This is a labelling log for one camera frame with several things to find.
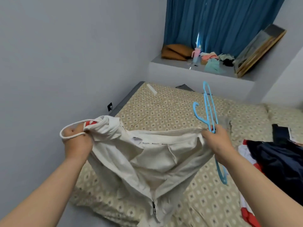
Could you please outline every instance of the pink water bottle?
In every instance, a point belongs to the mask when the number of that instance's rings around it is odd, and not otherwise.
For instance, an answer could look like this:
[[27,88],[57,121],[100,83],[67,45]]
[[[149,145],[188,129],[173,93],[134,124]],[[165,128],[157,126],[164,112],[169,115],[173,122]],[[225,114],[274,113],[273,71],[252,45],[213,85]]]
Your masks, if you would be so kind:
[[195,48],[195,50],[192,52],[191,57],[193,58],[192,59],[193,63],[198,62],[198,58],[199,58],[200,53],[201,53],[201,48]]

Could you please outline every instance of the white hoodie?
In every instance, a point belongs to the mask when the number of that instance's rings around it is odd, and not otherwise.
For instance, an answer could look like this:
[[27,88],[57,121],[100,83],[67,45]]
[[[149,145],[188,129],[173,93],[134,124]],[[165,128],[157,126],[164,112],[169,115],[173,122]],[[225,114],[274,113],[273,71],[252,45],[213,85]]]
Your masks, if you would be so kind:
[[[128,131],[111,116],[80,122],[93,138],[88,161],[102,186],[149,211],[138,226],[164,226],[199,168],[213,156],[201,128]],[[62,139],[83,134],[63,137],[65,128]]]

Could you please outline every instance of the zipper pull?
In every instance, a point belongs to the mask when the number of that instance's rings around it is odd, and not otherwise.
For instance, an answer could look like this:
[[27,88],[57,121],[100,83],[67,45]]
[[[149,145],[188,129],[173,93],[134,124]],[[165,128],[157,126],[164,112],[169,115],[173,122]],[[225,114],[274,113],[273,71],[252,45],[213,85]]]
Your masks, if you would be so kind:
[[156,205],[154,204],[154,201],[152,201],[152,207],[153,207],[153,210],[154,210],[154,214],[156,214]]

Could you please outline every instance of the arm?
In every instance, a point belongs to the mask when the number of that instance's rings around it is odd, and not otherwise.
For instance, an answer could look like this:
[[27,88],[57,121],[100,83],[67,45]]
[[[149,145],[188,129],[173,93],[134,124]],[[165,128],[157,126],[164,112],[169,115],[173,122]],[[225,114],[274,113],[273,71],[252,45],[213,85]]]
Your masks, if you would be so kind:
[[[67,128],[65,136],[83,131],[83,124],[75,130]],[[64,162],[28,198],[0,221],[0,227],[56,226],[80,171],[92,150],[89,135],[81,135],[65,142]]]
[[220,125],[216,133],[202,132],[207,144],[223,164],[263,227],[303,225],[303,207],[280,190],[233,148]]

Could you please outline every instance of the blue curtain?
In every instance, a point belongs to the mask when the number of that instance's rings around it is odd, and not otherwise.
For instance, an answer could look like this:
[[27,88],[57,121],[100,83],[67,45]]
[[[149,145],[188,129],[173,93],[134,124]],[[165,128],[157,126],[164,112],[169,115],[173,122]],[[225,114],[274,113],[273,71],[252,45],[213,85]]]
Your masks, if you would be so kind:
[[238,56],[273,23],[284,0],[167,0],[164,44]]

